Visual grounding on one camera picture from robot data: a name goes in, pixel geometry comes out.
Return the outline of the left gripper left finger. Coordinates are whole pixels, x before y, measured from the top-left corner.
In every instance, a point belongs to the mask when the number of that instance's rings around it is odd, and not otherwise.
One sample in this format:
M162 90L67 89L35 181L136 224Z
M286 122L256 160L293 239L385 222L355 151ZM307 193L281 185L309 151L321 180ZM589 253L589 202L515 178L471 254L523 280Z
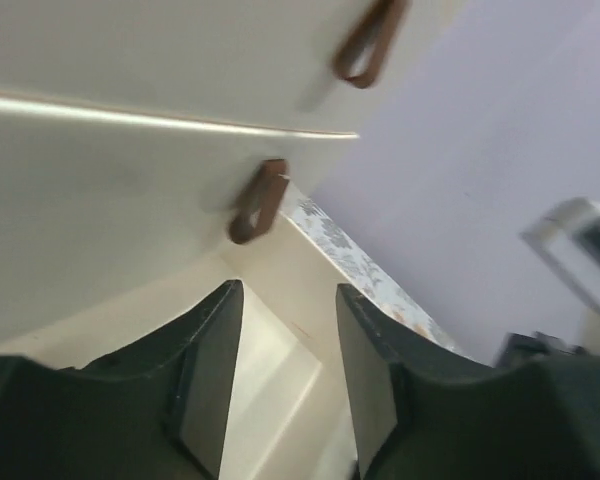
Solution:
M81 369L0 355L0 479L215 479L241 336L228 280Z

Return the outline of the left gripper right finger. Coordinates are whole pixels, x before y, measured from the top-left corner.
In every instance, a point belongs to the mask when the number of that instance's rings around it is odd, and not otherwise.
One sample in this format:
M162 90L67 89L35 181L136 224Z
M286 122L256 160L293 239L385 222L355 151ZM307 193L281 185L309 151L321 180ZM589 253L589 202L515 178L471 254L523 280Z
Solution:
M348 284L336 314L359 478L600 479L600 368L483 365Z

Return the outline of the white drawer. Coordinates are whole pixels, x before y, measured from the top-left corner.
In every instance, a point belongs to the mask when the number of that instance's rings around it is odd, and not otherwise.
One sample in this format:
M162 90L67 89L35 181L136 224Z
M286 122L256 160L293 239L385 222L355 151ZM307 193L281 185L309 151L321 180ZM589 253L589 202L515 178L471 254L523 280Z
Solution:
M281 217L200 246L136 219L0 225L0 355L81 369L241 281L243 318L215 479L348 479L355 442L335 319L343 275Z

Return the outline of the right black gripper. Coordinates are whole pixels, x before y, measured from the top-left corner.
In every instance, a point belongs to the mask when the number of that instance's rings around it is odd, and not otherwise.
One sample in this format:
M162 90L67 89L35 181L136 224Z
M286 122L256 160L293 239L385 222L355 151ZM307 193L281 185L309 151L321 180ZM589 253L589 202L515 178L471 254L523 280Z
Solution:
M579 345L565 343L541 332L528 336L509 333L496 358L496 368L518 368L527 364L552 368L600 368L600 356Z

